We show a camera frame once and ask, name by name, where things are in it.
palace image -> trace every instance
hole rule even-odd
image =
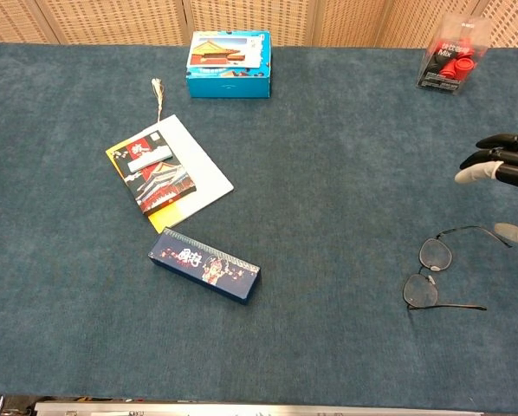
[[[136,202],[143,212],[160,207],[165,201],[174,201],[195,189],[188,172],[181,165],[159,162],[147,181],[138,188]]]
[[[196,46],[191,52],[191,65],[227,65],[233,61],[243,61],[245,55],[237,49],[225,49],[213,41]]]

glasses lens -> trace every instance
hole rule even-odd
[[[430,277],[412,275],[405,284],[404,299],[415,308],[434,306],[438,300],[436,285]]]
[[[424,267],[432,271],[440,271],[450,266],[451,251],[440,240],[429,238],[421,247],[418,258]]]

book cover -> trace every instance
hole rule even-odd
[[[165,227],[173,227],[226,195],[234,189],[234,186],[210,159],[204,149],[195,141],[190,132],[186,130],[176,115],[171,115],[149,126],[132,138],[113,146],[107,150],[107,156],[116,165],[113,158],[115,150],[126,146],[132,140],[145,137],[153,132],[159,132],[165,138],[166,144],[188,172],[196,186],[196,191],[190,192],[183,198],[172,202],[147,217],[155,231],[160,233]]]
[[[196,185],[176,155],[172,154],[160,131],[141,134],[107,150],[124,183],[132,193],[141,211],[146,215],[164,208],[196,190]],[[141,160],[170,156],[168,159],[144,163],[142,169],[132,166]]]

plastic package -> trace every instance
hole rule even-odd
[[[490,30],[485,17],[445,15],[424,53],[418,87],[459,92],[486,54]]]

white fingertip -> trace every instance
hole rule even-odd
[[[518,243],[518,227],[516,225],[498,223],[494,226],[494,230],[507,240]]]
[[[484,162],[459,171],[455,177],[458,184],[468,184],[478,179],[495,179],[495,171],[503,162]]]

